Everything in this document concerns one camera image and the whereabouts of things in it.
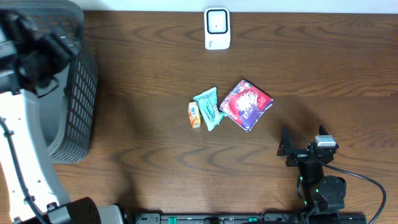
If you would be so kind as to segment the orange snack box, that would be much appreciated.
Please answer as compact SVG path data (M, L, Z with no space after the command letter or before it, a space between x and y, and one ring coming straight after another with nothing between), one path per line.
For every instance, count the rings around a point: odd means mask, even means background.
M188 104L188 116L193 129L201 126L201 116L197 102L193 101Z

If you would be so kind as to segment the green wipes packet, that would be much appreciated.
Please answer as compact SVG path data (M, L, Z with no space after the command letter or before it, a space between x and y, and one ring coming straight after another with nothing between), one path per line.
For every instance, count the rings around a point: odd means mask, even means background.
M198 104L201 115L203 116L208 131L212 131L221 120L227 116L218 108L217 88L213 87L203 93L194 96L193 100Z

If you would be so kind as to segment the purple red pad packet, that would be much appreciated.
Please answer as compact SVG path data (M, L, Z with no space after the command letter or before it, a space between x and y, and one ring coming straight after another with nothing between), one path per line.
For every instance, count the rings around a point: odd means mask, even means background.
M220 110L249 132L273 101L270 95L252 83L241 80L221 102Z

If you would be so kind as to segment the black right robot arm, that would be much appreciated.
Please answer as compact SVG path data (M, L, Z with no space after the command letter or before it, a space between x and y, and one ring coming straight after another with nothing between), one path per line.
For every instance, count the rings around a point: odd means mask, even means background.
M282 129L277 155L286 158L287 167L298 167L297 192L308 210L333 213L345 207L346 181L325 175L323 171L324 166L334 159L338 148L323 126L319 127L319 134L305 149L294 149L287 128Z

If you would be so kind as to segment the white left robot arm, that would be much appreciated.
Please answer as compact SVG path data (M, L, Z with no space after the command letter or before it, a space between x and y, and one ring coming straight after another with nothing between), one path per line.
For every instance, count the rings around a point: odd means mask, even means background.
M1 167L13 223L129 223L118 205L71 201L47 153L37 87L46 87L79 53L62 31L39 35L34 22L1 11Z

